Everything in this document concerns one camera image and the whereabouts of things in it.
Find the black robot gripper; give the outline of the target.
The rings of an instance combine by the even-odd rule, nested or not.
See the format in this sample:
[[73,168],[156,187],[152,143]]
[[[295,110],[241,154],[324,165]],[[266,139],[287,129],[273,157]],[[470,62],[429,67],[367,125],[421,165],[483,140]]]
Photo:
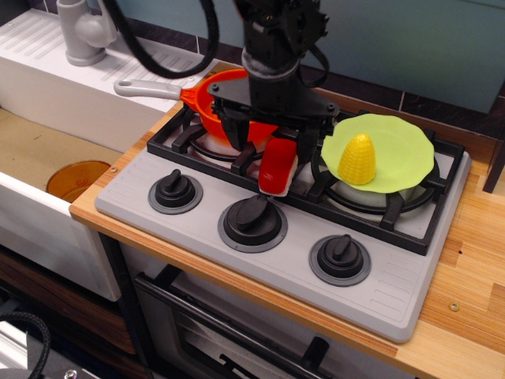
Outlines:
[[216,81],[208,86],[230,145],[242,151],[249,138],[249,122],[299,130],[298,165],[312,158],[325,130],[332,127],[339,106],[315,90],[317,82],[303,81],[301,60],[314,54],[328,71],[328,61],[318,47],[292,51],[284,47],[245,47],[241,63],[246,76]]

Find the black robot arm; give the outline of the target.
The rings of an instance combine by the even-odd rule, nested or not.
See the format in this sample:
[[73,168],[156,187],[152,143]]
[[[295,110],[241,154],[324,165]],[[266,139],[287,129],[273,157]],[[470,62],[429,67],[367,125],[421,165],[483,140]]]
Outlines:
[[300,69],[306,53],[329,69],[316,46],[327,34],[328,17],[318,1],[238,1],[236,7],[244,26],[241,64],[247,76],[210,85],[212,110],[233,148],[245,147],[251,121],[271,124],[294,132],[297,157],[307,163],[339,113],[316,91],[327,78],[306,82]]

